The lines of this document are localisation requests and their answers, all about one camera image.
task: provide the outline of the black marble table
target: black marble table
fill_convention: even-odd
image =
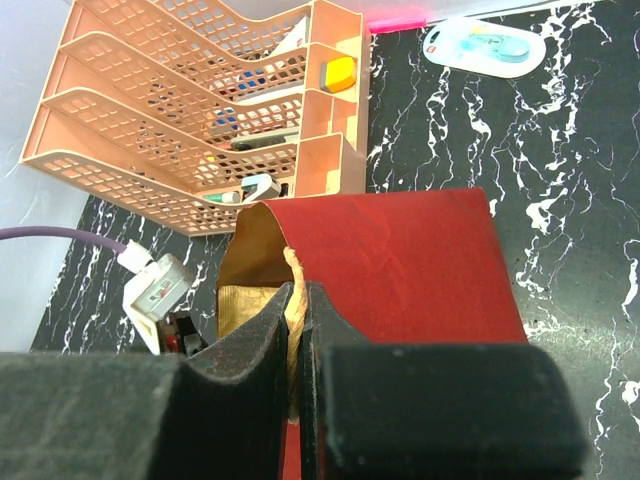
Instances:
[[[593,444],[584,478],[640,478],[640,4],[494,21],[542,34],[544,64],[498,80],[429,64],[424,31],[375,39],[367,189],[485,189],[526,331]],[[180,307],[214,338],[229,236],[190,240],[96,199],[80,228],[184,260],[197,280]],[[72,244],[33,349],[144,350],[120,305],[127,278],[110,252]]]

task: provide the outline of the peach plastic tray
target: peach plastic tray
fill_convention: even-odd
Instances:
[[[310,18],[309,42],[269,56]],[[320,90],[324,62],[356,85]],[[217,0],[76,0],[22,163],[186,235],[233,231],[239,209],[203,196],[269,173],[289,197],[364,191],[370,35],[325,0],[261,21]],[[303,93],[242,97],[303,83]],[[296,143],[229,150],[237,136],[298,127]]]

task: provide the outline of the pink marker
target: pink marker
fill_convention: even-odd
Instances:
[[[371,33],[374,34],[402,32],[404,30],[426,27],[427,17],[424,15],[413,15],[409,17],[373,20],[368,22],[368,26]]]

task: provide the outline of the cable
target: cable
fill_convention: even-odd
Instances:
[[[80,240],[82,242],[109,248],[116,253],[123,253],[127,248],[124,243],[117,242],[116,240],[112,240],[95,233],[85,232],[84,230],[76,230],[75,228],[46,226],[0,228],[0,240],[21,237],[72,238],[74,240]]]

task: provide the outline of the blue object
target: blue object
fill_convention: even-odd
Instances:
[[[522,63],[529,58],[529,42],[506,35],[474,33],[460,42],[462,48],[508,63]]]

